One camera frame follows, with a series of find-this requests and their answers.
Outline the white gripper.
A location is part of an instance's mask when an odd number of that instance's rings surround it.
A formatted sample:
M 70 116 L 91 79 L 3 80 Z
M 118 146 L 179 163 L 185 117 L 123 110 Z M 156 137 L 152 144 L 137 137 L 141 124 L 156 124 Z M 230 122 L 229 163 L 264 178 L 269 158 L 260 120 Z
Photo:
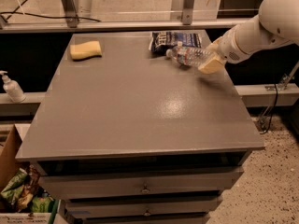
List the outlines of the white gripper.
M 241 63 L 249 58 L 249 55 L 242 51 L 235 40 L 235 32 L 228 31 L 218 37 L 207 47 L 207 50 L 217 51 L 218 54 L 211 55 L 198 67 L 198 70 L 206 75 L 220 71 L 228 63 Z

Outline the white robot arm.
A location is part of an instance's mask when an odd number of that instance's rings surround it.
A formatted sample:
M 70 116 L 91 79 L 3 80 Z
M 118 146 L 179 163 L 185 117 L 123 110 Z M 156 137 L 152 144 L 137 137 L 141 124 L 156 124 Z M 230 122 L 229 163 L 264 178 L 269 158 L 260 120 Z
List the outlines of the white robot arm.
M 299 44 L 299 0 L 263 0 L 258 14 L 220 36 L 206 49 L 212 54 L 198 67 L 204 74 L 240 63 L 254 53 Z

